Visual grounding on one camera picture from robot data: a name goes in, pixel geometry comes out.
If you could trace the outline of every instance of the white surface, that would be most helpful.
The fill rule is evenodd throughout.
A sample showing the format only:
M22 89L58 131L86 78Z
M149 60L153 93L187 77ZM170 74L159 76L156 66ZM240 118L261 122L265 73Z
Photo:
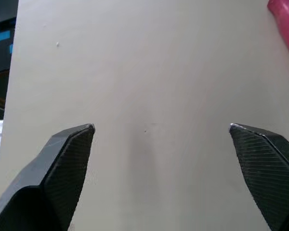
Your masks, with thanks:
M20 0L0 195L52 134L93 122L75 230L268 230L228 134L289 140L289 52L266 4Z

